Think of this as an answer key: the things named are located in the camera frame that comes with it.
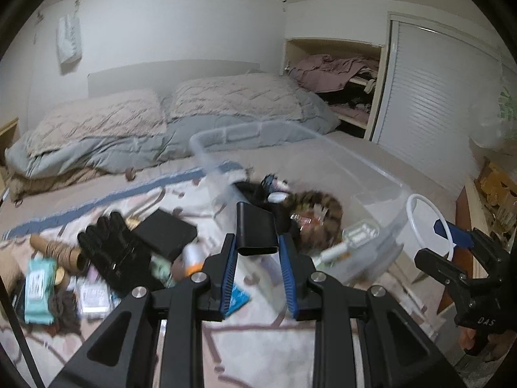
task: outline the wet wipes package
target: wet wipes package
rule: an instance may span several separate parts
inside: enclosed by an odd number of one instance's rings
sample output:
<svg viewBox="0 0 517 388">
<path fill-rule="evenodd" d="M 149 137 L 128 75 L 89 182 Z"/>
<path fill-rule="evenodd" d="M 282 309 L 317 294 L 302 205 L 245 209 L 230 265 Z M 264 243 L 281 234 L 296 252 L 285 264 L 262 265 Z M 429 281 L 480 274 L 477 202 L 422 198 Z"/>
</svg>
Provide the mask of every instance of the wet wipes package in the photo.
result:
<svg viewBox="0 0 517 388">
<path fill-rule="evenodd" d="M 25 281 L 25 322 L 49 325 L 54 317 L 48 298 L 54 291 L 56 262 L 51 258 L 31 259 Z"/>
<path fill-rule="evenodd" d="M 250 295 L 246 292 L 243 292 L 236 285 L 233 285 L 232 288 L 232 298 L 229 301 L 229 308 L 226 314 L 229 317 L 232 313 L 239 310 L 250 300 Z"/>
</svg>

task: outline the plastic tray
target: plastic tray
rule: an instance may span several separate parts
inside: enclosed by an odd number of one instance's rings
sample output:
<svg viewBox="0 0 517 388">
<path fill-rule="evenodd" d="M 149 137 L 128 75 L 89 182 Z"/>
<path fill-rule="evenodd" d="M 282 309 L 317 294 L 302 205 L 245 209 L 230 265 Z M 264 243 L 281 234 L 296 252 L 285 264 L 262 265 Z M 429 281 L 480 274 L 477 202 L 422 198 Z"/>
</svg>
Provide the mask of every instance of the plastic tray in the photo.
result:
<svg viewBox="0 0 517 388">
<path fill-rule="evenodd" d="M 235 232 L 236 203 L 244 199 L 218 165 L 226 159 L 238 159 L 243 167 L 254 167 L 254 159 L 260 158 L 263 171 L 255 170 L 255 178 L 274 173 L 296 190 L 324 191 L 337 198 L 343 208 L 342 229 L 365 219 L 379 225 L 376 238 L 352 251 L 348 258 L 332 266 L 320 265 L 319 269 L 344 284 L 357 279 L 373 281 L 400 254 L 402 247 L 396 243 L 396 237 L 407 222 L 405 204 L 410 190 L 371 161 L 333 140 L 298 123 L 266 121 L 197 133 L 191 138 L 190 147 L 205 169 L 213 207 L 220 211 L 216 220 L 225 232 Z M 252 150 L 259 147 L 269 149 Z M 250 150 L 239 151 L 237 157 L 235 152 L 224 153 L 236 149 Z M 269 154 L 260 156 L 259 152 L 264 150 L 269 150 Z M 271 274 L 271 264 L 263 272 L 276 284 L 278 279 Z"/>
</svg>

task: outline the human hand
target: human hand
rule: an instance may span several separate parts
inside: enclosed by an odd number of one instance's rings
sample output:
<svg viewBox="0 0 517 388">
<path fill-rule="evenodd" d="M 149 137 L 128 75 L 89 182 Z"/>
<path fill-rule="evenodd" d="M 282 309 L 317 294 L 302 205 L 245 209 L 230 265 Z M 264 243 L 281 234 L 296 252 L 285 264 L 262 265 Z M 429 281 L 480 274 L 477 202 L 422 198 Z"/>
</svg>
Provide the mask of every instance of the human hand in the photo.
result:
<svg viewBox="0 0 517 388">
<path fill-rule="evenodd" d="M 459 327 L 461 334 L 459 335 L 459 346 L 463 350 L 471 350 L 476 341 L 476 330 Z M 485 361 L 495 361 L 502 358 L 510 347 L 512 346 L 515 340 L 515 332 L 508 330 L 503 334 L 490 334 L 488 336 L 488 341 L 492 344 L 495 344 L 495 348 L 490 352 L 490 354 L 485 358 Z"/>
</svg>

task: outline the bed frame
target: bed frame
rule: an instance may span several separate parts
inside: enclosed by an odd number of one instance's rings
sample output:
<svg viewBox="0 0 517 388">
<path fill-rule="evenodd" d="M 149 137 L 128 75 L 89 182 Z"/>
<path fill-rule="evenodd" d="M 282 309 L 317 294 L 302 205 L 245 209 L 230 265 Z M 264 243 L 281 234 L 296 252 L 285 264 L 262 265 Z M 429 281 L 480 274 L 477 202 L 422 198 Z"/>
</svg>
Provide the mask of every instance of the bed frame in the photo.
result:
<svg viewBox="0 0 517 388">
<path fill-rule="evenodd" d="M 135 89 L 152 89 L 170 95 L 179 83 L 203 77 L 231 76 L 260 69 L 256 62 L 230 60 L 173 60 L 144 62 L 88 75 L 90 98 Z"/>
</svg>

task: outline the comforter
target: comforter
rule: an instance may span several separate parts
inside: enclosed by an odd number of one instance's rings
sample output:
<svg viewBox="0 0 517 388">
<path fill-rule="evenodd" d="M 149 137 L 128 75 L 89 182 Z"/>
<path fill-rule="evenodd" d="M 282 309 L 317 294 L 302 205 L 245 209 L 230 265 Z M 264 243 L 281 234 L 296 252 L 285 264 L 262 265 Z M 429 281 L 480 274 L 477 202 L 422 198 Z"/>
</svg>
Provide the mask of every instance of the comforter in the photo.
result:
<svg viewBox="0 0 517 388">
<path fill-rule="evenodd" d="M 305 127 L 320 134 L 327 134 L 339 124 L 335 114 L 316 94 L 304 89 L 295 91 L 301 107 L 301 119 Z M 271 119 L 285 119 L 282 115 L 270 115 Z M 190 156 L 189 140 L 195 133 L 222 126 L 257 121 L 250 115 L 193 115 L 170 120 L 164 134 L 143 137 L 90 137 L 71 143 L 59 150 L 30 157 L 26 143 L 30 132 L 6 150 L 6 160 L 11 173 L 29 179 L 60 176 L 82 168 L 92 168 L 106 173 L 123 173 L 128 167 L 143 169 L 157 166 L 169 160 Z M 291 135 L 291 141 L 306 135 Z M 278 136 L 276 142 L 282 141 Z M 260 140 L 255 147 L 270 145 Z M 239 142 L 229 143 L 229 150 L 242 148 Z"/>
</svg>

